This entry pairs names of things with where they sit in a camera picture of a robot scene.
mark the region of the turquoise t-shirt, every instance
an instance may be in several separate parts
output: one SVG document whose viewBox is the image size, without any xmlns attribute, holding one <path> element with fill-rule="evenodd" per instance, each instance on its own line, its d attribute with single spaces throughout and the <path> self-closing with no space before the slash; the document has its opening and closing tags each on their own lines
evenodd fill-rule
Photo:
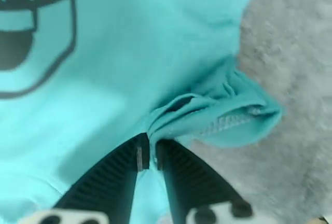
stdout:
<svg viewBox="0 0 332 224">
<path fill-rule="evenodd" d="M 237 147 L 279 105 L 236 69 L 249 0 L 0 0 L 0 223 L 49 208 L 84 172 L 147 132 L 131 224 L 169 211 L 153 146 Z"/>
</svg>

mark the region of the gray carpet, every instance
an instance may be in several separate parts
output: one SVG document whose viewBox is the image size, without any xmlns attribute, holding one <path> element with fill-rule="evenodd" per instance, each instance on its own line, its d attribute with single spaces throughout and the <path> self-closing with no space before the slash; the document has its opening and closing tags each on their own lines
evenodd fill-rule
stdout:
<svg viewBox="0 0 332 224">
<path fill-rule="evenodd" d="M 287 115 L 255 145 L 194 151 L 280 224 L 332 213 L 332 0 L 253 0 L 239 60 Z"/>
</svg>

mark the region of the black graphic print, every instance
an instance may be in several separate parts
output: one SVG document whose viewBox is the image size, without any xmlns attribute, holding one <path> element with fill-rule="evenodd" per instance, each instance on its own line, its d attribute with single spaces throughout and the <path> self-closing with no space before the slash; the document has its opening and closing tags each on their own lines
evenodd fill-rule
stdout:
<svg viewBox="0 0 332 224">
<path fill-rule="evenodd" d="M 61 0 L 0 0 L 0 14 L 26 10 L 31 12 L 33 18 L 33 26 L 29 29 L 1 30 L 0 28 L 0 73 L 15 71 L 22 63 L 29 62 L 29 53 L 34 45 L 34 35 L 38 32 L 38 9 L 56 4 L 59 1 Z M 0 99 L 17 98 L 38 89 L 74 51 L 76 46 L 77 13 L 75 0 L 70 0 L 70 2 L 72 18 L 72 38 L 70 43 L 64 50 L 59 50 L 60 55 L 52 58 L 49 67 L 45 71 L 39 72 L 41 75 L 32 85 L 23 90 L 11 92 L 2 91 L 0 88 Z"/>
</svg>

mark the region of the printed logo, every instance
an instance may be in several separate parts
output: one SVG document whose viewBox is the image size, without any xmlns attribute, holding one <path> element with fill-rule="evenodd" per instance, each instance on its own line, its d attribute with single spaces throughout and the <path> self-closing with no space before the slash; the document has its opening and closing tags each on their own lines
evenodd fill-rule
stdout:
<svg viewBox="0 0 332 224">
<path fill-rule="evenodd" d="M 75 0 L 0 0 L 0 99 L 42 86 L 76 46 Z"/>
</svg>

